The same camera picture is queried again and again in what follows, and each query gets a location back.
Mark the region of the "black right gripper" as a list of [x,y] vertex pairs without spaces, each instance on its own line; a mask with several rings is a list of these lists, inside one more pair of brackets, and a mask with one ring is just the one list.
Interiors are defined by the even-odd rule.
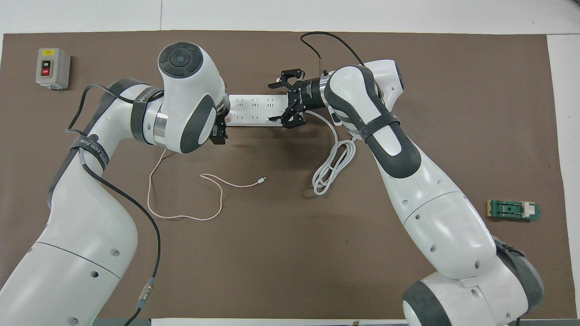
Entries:
[[[306,124],[301,114],[303,111],[327,107],[321,93],[320,78],[303,81],[304,76],[305,72],[301,69],[282,70],[281,77],[269,83],[270,89],[288,88],[288,107],[282,115],[269,117],[269,121],[280,120],[282,127],[292,129]],[[291,85],[288,82],[291,78],[298,81]]]

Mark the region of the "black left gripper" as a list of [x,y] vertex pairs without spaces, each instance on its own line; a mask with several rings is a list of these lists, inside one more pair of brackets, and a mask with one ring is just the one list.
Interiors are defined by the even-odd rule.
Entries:
[[226,139],[228,138],[226,128],[226,117],[227,112],[220,112],[216,114],[216,124],[212,126],[211,131],[211,142],[214,145],[222,146],[226,144]]

